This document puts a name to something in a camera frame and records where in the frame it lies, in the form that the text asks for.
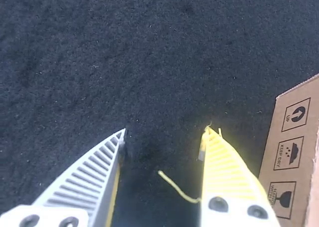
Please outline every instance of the yellow string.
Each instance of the yellow string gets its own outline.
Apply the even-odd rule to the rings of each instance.
[[[187,194],[185,194],[181,189],[180,187],[178,187],[177,184],[174,183],[174,181],[172,179],[170,179],[167,175],[164,174],[163,171],[158,171],[158,174],[167,182],[169,183],[178,193],[179,195],[184,198],[186,201],[188,202],[191,202],[193,204],[196,204],[198,202],[201,201],[200,198],[197,198],[197,199],[193,199],[191,197],[189,197]]]
[[[221,138],[223,138],[223,135],[221,134],[221,129],[218,128],[218,134],[220,135]]]

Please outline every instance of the black carpet floor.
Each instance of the black carpet floor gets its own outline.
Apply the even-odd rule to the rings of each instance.
[[[0,212],[127,127],[115,227],[195,226],[203,128],[258,174],[275,98],[319,72],[319,0],[0,0]]]

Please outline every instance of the black square label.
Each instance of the black square label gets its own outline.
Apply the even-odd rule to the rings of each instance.
[[[307,124],[310,98],[286,108],[282,132]]]
[[[279,142],[274,171],[298,168],[303,143],[303,136]]]
[[[296,181],[270,182],[268,200],[277,217],[290,220],[295,191]]]

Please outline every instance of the fragile symbol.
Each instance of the fragile symbol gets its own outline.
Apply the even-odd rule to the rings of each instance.
[[[294,115],[294,114],[298,114],[298,116],[295,116],[295,117],[291,118],[291,121],[293,121],[293,122],[298,122],[298,121],[300,121],[300,120],[304,117],[305,113],[306,113],[306,109],[305,109],[304,106],[298,107],[298,108],[297,108],[296,110],[294,110],[294,112],[293,112],[293,115]]]
[[[277,197],[277,193],[276,193],[276,200],[279,200],[279,203],[282,207],[285,207],[285,208],[289,208],[289,205],[290,205],[290,199],[291,199],[291,195],[292,195],[292,192],[291,191],[286,191],[286,192],[283,192],[281,194],[281,196],[278,198]]]

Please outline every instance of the cardboard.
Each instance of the cardboard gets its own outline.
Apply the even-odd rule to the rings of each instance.
[[[259,180],[282,227],[319,227],[319,74],[277,97]]]

